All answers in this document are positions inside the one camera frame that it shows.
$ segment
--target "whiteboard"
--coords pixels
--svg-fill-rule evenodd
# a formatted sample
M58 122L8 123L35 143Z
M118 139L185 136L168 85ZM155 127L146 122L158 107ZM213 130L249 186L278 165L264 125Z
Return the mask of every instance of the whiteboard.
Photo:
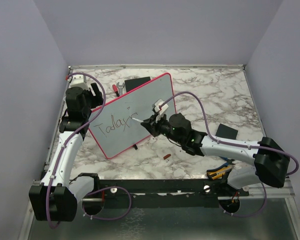
M150 136L149 132L132 120L145 120L154 114L153 104L167 100L174 94L170 73L164 73L145 84L106 103L101 114L89 125L89 131L107 159L114 158L134 144ZM176 113L175 100L168 103L167 119ZM93 110L93 118L100 107Z

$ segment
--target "wall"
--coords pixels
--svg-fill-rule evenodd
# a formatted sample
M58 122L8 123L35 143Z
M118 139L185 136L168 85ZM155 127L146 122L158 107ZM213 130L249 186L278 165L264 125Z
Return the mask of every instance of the wall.
M34 0L69 65L247 64L282 0Z
M67 64L32 0L0 0L0 240L18 238L65 89Z
M300 0L283 1L246 69L267 135L300 162ZM300 213L300 169L291 181Z

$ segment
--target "metal frame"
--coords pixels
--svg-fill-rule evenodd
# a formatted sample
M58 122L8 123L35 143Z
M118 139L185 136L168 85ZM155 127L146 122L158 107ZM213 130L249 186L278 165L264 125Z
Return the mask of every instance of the metal frame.
M144 69L159 69L159 68L167 68L167 69L188 69L188 68L196 68L196 69L242 69L244 76L245 76L245 80L247 82L251 97L252 97L252 101L255 107L255 110L257 112L257 116L258 116L258 120L260 122L261 125L261 130L263 135L266 135L266 132L264 130L264 126L263 123L260 119L260 115L258 112L258 109L255 105L255 100L253 97L253 94L251 92L251 88L247 79L247 75L246 75L246 71L243 65L165 65L165 64L116 64L116 65L78 65L78 66L69 66L69 72L73 72L73 70L80 70L80 69L126 69L126 68L130 68L130 69L138 69L138 68L144 68ZM67 88L69 86L69 83L67 83L66 89L64 91L64 93L66 92ZM64 107L64 101L62 101L61 106L60 106L60 110L59 110L59 117L56 121L56 125L54 127L54 132L53 132L53 136L52 136L52 140L51 140L51 144L50 144L50 148L46 157L46 161L45 164L46 166L49 166L50 163L50 158L51 158L51 154L52 154L52 148L54 145L54 141L55 141L55 137L57 134L57 130L58 130L58 125L59 125L59 119L62 116L62 111L63 111L63 107ZM196 179L187 179L186 181L195 181ZM292 219L292 223L296 232L296 235L298 237L298 239L300 239L300 216L299 216L299 212L294 200L294 191L290 182L290 179L287 178L284 184L283 188L273 188L273 187L266 187L267 190L267 197L268 198L285 198L286 204L287 204L287 208L290 214L290 217ZM257 198L257 199L262 199L264 198L264 192L262 187L259 184L255 184L249 187L249 196L241 196L240 198L245 198L245 199L251 199L251 198ZM182 197L189 198L187 197L187 195L189 196L189 194L184 193ZM222 196L222 197L218 197L219 200L223 200L223 199L229 199L230 197L228 196ZM83 199L84 202L99 202L100 199L99 198L84 198ZM30 234L30 230L31 230L31 225L33 222L33 218L34 218L34 213L32 210L32 206L31 203L28 202L28 206L27 206L27 210L26 210L26 214L24 217L24 221L20 230L20 234L18 239L19 240L25 240L28 239L29 234Z

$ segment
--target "tabletop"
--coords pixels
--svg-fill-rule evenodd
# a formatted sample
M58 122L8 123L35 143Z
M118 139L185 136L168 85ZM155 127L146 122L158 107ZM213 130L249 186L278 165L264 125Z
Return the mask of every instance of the tabletop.
M112 85L128 79L170 73L174 93L190 91L201 100L207 114L208 126L215 134L219 124L238 130L237 140L255 141L263 137L258 115L242 69L222 68L116 68L78 69L96 77L106 91L106 102L116 97ZM180 95L175 98L176 110L191 121L192 128L206 132L203 114L195 98ZM224 161L217 156L191 156L163 136L149 137L138 145L106 159L88 131L80 147L71 178L80 173L98 173L101 179L196 179L205 178L207 169ZM57 147L54 141L52 154ZM235 161L236 168L245 163Z

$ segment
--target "white marker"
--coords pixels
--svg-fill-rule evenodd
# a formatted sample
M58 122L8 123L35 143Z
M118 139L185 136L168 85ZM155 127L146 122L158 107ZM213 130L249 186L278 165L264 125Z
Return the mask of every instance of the white marker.
M131 119L133 119L133 120L135 120L135 121L137 121L137 122L139 122L139 123L143 123L144 121L142 121L142 120L140 120L140 119L137 119L137 118L134 118L134 117L132 117Z

